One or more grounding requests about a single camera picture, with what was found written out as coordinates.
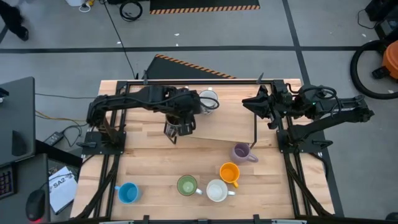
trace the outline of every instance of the blue mug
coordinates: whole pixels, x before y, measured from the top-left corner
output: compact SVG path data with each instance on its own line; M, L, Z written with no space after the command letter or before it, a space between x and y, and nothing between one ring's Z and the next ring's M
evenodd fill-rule
M141 197L141 191L138 186L133 183L125 183L122 186L115 186L118 190L118 197L122 203L129 204L138 201Z

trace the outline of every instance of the striped warning tape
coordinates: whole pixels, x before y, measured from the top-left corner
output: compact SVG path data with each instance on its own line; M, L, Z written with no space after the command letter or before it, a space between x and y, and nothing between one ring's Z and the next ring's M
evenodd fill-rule
M191 68L195 68L195 69L198 69L198 70L202 70L204 72L212 73L214 75L218 75L218 76L221 76L221 77L224 77L224 78L230 78L230 79L236 78L236 77L233 77L231 75L227 75L227 74L222 73L222 72L214 71L214 70L212 70L210 68L205 68L205 67L202 67L202 66L199 66L199 65L194 65L192 63L184 62L182 60L178 60L178 59L175 59L175 58L172 58L172 57L168 57L166 55L157 54L155 57L162 58L162 59L165 59L165 60L169 60L169 61L175 62L175 63L180 63L182 65L189 66Z
M240 11L260 9L260 6L220 6L220 7L196 7L186 9L156 9L151 10L151 14L173 14L187 12L220 12L220 11Z

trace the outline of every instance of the purple mug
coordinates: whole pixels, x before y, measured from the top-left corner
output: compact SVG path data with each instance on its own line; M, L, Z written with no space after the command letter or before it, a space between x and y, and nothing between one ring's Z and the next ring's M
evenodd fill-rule
M231 151L231 160L235 164L241 164L243 162L258 162L259 159L250 152L250 147L245 143L237 143Z

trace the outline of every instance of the wooden tabletop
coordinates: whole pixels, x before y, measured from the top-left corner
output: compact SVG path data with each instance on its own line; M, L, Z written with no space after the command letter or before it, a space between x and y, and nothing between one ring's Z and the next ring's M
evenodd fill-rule
M285 82L291 83L293 90L298 90L301 86L298 79L285 80ZM102 81L99 94L113 95L116 83L116 80ZM191 90L198 91L208 87L189 86ZM216 203L212 202L206 193L186 197L177 191L178 179L182 175L190 174L196 178L198 188L205 192L209 181L220 178L219 168L223 163L229 162L229 152L235 142L248 140L252 142L254 118L250 116L252 113L249 111L247 119L244 117L243 121L239 121L236 116L240 113L245 114L245 111L241 110L243 106L238 106L237 102L255 96L259 86L212 85L211 87L217 92L221 105L222 102L228 101L233 104L236 102L236 109L227 115L224 114L227 111L224 111L223 114L214 112L206 117L195 116L198 127L194 135L178 137L176 145L163 134L164 114L144 109L127 111L126 149L120 159L116 185L134 182L143 191L143 195L137 203L125 205L118 200L115 192L112 220L142 220L144 215L150 215L151 220L252 219L254 214L260 214L260 218L294 217L283 155L278 150L275 130L268 129L266 119L257 119L258 139L252 149L259 162L248 162L239 166L241 176L238 180L238 189L228 184L229 190L235 191L236 196L227 197L225 201ZM132 88L131 91L138 89L139 86ZM299 124L309 122L310 120L305 118L294 121ZM228 126L228 131L221 131L226 129L223 126ZM322 162L308 154L301 154L301 160L308 188L324 208L333 213ZM95 156L81 168L71 217L78 215L84 209L98 188L102 161L103 156ZM297 192L300 211L304 213L298 187ZM102 215L107 196L106 192L101 208Z

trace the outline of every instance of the floor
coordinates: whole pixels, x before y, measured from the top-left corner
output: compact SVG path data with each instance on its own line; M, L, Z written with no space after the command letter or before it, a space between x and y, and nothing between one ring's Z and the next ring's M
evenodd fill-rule
M356 22L369 0L259 1L256 11L164 15L150 15L149 3L143 2L142 17L129 23L116 6L108 5L109 17L99 2L89 13L80 13L63 0L8 0L25 16L30 40L23 42L6 29L0 32L0 83L33 76L37 93L96 96L100 80L141 76L155 54L164 54L238 78L264 72L264 78L301 78L333 87L340 98L358 94L349 62L355 47L377 39L373 30ZM365 14L361 22L372 25ZM358 66L363 82L374 91L397 91L391 80L371 80L370 72L380 62L375 52L363 55ZM90 101L37 96L36 109L84 120ZM366 101L376 114L370 122L342 124L327 129L325 136L334 142L329 152L345 216L384 219L397 210L398 121L392 118L398 100ZM39 140L71 125L36 122ZM72 140L76 135L67 132ZM65 142L58 147L77 149ZM68 212L53 215L53 220L67 218Z

